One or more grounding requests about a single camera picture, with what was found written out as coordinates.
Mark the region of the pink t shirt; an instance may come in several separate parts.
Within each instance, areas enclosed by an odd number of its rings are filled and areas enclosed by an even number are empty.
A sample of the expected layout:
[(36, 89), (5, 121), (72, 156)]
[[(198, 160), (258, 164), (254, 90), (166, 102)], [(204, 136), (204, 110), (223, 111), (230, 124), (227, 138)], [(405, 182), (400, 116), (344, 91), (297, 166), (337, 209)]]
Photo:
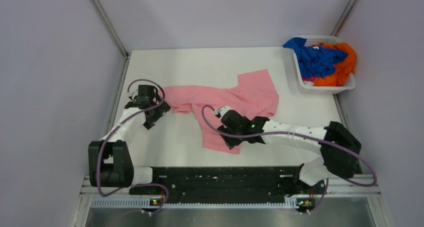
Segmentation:
[(239, 74), (237, 86), (216, 88), (200, 85), (164, 87), (165, 101), (173, 113), (193, 113), (202, 131), (202, 147), (219, 152), (238, 155), (240, 147), (229, 149), (224, 139), (211, 127), (218, 128), (221, 122), (212, 111), (202, 116), (205, 105), (219, 109), (228, 106), (249, 119), (255, 116), (272, 117), (277, 111), (279, 95), (268, 70)]

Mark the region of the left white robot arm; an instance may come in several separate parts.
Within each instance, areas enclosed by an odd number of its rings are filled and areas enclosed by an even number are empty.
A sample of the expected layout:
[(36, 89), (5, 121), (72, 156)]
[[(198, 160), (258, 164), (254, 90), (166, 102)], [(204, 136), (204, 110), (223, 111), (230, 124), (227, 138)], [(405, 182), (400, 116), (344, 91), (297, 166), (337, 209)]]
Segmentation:
[(136, 167), (130, 143), (142, 127), (150, 130), (171, 107), (164, 90), (155, 85), (139, 85), (112, 129), (88, 145), (89, 180), (93, 187), (126, 188), (134, 184)]

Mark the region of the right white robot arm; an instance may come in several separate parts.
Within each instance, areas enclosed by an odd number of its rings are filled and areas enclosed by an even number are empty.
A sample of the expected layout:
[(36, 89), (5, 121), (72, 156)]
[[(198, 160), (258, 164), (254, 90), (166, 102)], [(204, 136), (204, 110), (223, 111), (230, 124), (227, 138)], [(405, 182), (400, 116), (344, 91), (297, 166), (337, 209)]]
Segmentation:
[(248, 142), (284, 145), (316, 154), (316, 159), (300, 164), (294, 175), (293, 187), (299, 193), (307, 193), (331, 176), (350, 179), (355, 175), (362, 145), (339, 122), (330, 121), (324, 127), (290, 125), (264, 116), (249, 119), (229, 106), (213, 114), (220, 119), (218, 131), (229, 149)]

